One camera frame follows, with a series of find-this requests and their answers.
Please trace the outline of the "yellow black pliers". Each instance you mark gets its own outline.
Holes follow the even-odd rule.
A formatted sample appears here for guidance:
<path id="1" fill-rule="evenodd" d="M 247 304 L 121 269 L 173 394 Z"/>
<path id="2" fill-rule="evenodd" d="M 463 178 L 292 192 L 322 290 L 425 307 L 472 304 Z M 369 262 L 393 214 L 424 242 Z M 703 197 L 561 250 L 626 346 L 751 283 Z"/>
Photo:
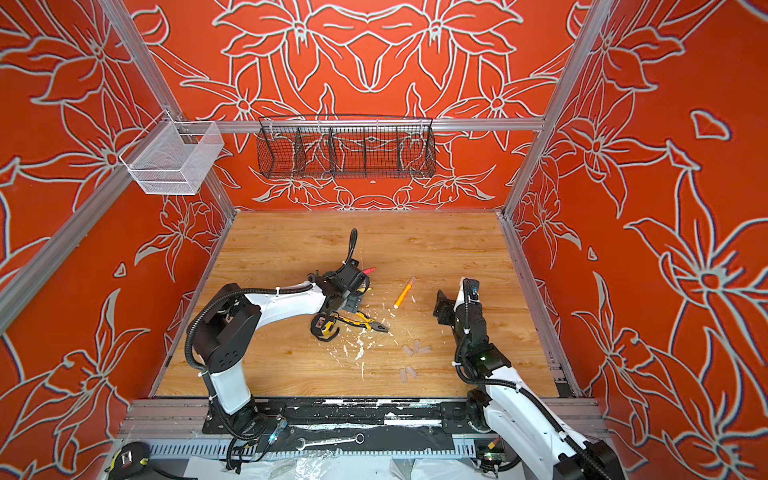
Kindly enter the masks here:
<path id="1" fill-rule="evenodd" d="M 366 331 L 375 331 L 380 333 L 389 332 L 389 328 L 386 325 L 372 319 L 370 316 L 363 312 L 356 312 L 351 318 L 337 315 L 335 319 L 348 326 L 364 329 Z"/>

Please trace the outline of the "small circuit board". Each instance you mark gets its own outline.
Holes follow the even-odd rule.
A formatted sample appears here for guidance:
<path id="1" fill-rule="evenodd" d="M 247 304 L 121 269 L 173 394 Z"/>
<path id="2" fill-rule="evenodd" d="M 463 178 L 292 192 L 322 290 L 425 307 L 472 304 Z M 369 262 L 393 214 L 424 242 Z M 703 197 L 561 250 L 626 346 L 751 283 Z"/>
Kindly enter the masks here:
<path id="1" fill-rule="evenodd" d="M 477 448 L 477 466 L 482 473 L 498 474 L 507 463 L 506 453 L 500 440 L 481 444 Z"/>

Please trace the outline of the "tape measure on base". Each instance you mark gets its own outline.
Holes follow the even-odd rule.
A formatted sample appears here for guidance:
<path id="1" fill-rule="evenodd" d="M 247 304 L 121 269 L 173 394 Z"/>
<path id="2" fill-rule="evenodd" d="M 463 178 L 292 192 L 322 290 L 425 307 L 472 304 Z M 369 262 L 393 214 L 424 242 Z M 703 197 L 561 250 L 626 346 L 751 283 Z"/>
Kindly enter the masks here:
<path id="1" fill-rule="evenodd" d="M 141 441 L 121 447 L 107 470 L 108 480 L 127 480 L 140 475 L 149 464 L 150 446 Z"/>

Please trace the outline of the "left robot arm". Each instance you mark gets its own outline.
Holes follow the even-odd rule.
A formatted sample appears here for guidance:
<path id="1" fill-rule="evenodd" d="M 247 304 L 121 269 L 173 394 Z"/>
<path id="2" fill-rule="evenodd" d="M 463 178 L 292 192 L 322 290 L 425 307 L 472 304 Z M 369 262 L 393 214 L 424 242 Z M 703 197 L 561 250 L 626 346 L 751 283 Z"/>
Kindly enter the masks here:
<path id="1" fill-rule="evenodd" d="M 267 417 L 260 413 L 245 379 L 243 359 L 258 328 L 310 315 L 310 333 L 321 342 L 336 338 L 341 310 L 351 310 L 370 287 L 370 279 L 353 258 L 358 231 L 350 232 L 347 257 L 323 275 L 315 272 L 301 284 L 285 288 L 222 287 L 187 328 L 184 354 L 202 377 L 213 417 L 234 439 L 254 441 Z"/>

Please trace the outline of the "orange marker pen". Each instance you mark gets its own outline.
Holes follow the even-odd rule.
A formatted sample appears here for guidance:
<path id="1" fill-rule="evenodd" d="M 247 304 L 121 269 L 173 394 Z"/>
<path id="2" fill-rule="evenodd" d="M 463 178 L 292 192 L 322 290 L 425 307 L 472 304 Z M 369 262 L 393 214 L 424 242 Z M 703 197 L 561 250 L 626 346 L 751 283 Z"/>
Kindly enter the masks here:
<path id="1" fill-rule="evenodd" d="M 408 297 L 408 295 L 410 294 L 410 292 L 411 292 L 411 290 L 413 288 L 414 282 L 415 282 L 415 278 L 414 277 L 411 277 L 407 281 L 407 283 L 403 287 L 402 291 L 400 292 L 399 296 L 397 297 L 397 299 L 394 302 L 393 307 L 395 309 L 399 309 L 401 307 L 401 305 L 404 303 L 404 301 L 406 300 L 406 298 Z"/>

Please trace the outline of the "silver wrench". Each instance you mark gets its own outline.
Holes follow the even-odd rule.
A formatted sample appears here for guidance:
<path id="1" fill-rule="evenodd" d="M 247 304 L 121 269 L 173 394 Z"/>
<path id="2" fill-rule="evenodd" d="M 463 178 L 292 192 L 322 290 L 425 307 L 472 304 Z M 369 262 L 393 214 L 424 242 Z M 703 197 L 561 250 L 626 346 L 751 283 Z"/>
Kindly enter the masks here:
<path id="1" fill-rule="evenodd" d="M 363 444 L 365 442 L 365 435 L 363 433 L 357 433 L 352 436 L 337 437 L 337 438 L 325 438 L 316 440 L 307 440 L 300 438 L 296 447 L 297 451 L 304 451 L 310 447 L 331 446 L 339 444 Z"/>

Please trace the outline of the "yellow black tape measure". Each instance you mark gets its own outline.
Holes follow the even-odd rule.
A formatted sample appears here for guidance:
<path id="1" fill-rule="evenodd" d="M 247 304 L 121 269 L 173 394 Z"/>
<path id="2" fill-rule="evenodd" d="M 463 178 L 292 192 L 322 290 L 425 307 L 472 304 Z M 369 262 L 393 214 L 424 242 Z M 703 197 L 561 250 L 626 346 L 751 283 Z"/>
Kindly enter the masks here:
<path id="1" fill-rule="evenodd" d="M 319 313 L 310 323 L 310 333 L 321 342 L 331 342 L 340 333 L 336 322 L 336 316 Z"/>

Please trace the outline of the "white mesh basket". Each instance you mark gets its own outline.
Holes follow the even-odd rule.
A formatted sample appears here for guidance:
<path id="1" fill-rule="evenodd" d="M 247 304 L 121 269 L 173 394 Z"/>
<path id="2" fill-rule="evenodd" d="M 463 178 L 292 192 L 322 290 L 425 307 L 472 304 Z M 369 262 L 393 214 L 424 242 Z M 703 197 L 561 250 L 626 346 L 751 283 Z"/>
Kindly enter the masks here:
<path id="1" fill-rule="evenodd" d="M 148 195 L 194 195 L 224 147 L 215 122 L 201 127 L 182 133 L 175 122 L 160 122 L 120 160 Z"/>

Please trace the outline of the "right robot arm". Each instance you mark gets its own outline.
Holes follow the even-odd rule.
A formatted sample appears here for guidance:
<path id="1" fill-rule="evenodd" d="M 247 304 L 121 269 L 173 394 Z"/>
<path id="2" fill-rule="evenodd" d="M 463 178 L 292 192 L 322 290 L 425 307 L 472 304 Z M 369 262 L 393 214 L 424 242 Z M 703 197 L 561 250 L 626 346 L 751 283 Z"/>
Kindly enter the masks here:
<path id="1" fill-rule="evenodd" d="M 496 473 L 522 465 L 532 479 L 624 479 L 615 451 L 562 420 L 489 340 L 479 286 L 464 277 L 455 299 L 438 291 L 433 312 L 440 325 L 451 328 L 459 379 L 474 387 L 468 394 L 471 425 L 497 434 L 514 453 L 505 463 L 482 455 L 477 468 Z"/>

